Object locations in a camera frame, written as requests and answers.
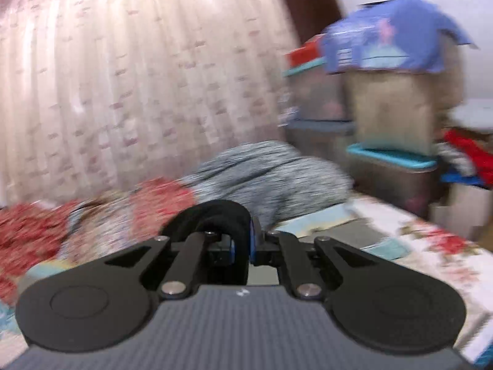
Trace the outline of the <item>lower clear teal-lid bin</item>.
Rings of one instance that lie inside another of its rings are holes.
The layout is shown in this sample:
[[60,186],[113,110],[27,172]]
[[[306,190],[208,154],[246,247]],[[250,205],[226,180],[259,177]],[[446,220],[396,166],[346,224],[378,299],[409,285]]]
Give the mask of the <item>lower clear teal-lid bin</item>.
[[438,165],[434,158],[401,150],[346,148],[348,172],[358,191],[420,217],[434,198]]

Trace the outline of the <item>cardboard box with blue cloth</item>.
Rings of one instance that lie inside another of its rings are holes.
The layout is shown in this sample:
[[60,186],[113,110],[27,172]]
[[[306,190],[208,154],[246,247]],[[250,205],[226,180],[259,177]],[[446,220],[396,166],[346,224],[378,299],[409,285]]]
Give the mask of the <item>cardboard box with blue cloth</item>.
[[329,74],[344,78],[366,149],[432,155],[448,112],[465,97],[462,47],[475,42],[425,0],[368,5],[329,25],[320,42]]

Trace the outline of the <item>striped teal grey bedspread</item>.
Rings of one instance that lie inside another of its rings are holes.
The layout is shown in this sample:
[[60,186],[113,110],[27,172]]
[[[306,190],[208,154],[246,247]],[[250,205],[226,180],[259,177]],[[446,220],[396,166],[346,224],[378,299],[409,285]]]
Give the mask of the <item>striped teal grey bedspread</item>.
[[[56,352],[30,345],[13,312],[1,337],[4,369],[489,369],[492,366],[492,256],[489,252],[369,197],[289,220],[264,231],[251,213],[246,285],[199,280],[189,297],[165,300],[134,336],[90,352]],[[268,232],[286,232],[304,244],[330,237],[374,257],[405,266],[451,286],[466,305],[453,354],[255,354],[250,321],[260,286],[278,286],[277,270],[255,258]],[[33,268],[33,283],[59,274]]]

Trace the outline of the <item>clear teal-lid bin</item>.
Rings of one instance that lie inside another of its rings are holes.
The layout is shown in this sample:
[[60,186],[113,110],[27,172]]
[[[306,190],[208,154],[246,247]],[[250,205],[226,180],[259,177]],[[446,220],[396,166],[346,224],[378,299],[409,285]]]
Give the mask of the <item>clear teal-lid bin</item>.
[[352,120],[343,76],[329,74],[325,70],[322,39],[323,36],[317,34],[285,55],[288,67],[283,77],[287,88],[279,99],[283,123],[293,119]]
[[434,198],[438,165],[434,158],[401,150],[346,148],[348,172],[358,191],[420,217]]

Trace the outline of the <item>grey speckled blanket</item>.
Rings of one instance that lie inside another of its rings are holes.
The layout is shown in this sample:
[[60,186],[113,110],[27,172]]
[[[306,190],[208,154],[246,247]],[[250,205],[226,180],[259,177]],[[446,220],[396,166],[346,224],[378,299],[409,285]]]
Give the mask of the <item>grey speckled blanket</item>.
[[245,206],[265,228],[343,203],[352,190],[339,165],[276,140],[226,150],[181,183],[199,203],[228,199]]

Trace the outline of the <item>beige floral curtain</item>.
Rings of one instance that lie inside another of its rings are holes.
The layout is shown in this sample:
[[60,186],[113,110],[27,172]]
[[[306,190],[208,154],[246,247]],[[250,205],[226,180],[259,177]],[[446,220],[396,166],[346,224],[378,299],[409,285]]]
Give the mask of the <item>beige floral curtain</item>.
[[181,177],[279,137],[284,0],[1,0],[1,201]]

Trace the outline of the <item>red patterned quilt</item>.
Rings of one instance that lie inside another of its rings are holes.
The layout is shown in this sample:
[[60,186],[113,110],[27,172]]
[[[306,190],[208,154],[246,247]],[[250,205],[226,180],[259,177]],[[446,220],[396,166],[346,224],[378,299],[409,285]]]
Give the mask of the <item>red patterned quilt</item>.
[[111,190],[54,209],[22,203],[1,210],[1,301],[14,306],[29,269],[58,259],[80,265],[157,236],[195,205],[177,180],[151,179],[131,191]]

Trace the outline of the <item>red clothes pile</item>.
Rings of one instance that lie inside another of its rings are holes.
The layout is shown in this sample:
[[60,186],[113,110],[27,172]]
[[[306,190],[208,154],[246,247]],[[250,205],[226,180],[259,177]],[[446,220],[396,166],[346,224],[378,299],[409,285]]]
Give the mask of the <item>red clothes pile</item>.
[[448,129],[435,145],[437,155],[463,177],[477,177],[492,188],[492,152],[457,129]]

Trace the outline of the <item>upper clear teal-lid bin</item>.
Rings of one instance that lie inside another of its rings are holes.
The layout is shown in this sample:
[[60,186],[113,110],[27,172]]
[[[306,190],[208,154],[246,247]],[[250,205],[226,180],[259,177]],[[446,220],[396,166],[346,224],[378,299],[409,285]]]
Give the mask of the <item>upper clear teal-lid bin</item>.
[[322,39],[323,36],[317,34],[285,55],[288,67],[283,77],[287,88],[279,99],[283,123],[293,119],[352,120],[343,76],[329,74],[325,70]]

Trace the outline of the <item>black pants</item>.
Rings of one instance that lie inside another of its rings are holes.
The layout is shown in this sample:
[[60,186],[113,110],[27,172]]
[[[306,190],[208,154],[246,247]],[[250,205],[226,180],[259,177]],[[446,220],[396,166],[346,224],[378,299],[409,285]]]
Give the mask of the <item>black pants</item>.
[[247,208],[228,199],[210,200],[181,211],[161,226],[159,234],[178,243],[194,232],[207,234],[211,245],[229,239],[221,253],[203,255],[199,280],[211,285],[246,285],[251,252],[251,215]]

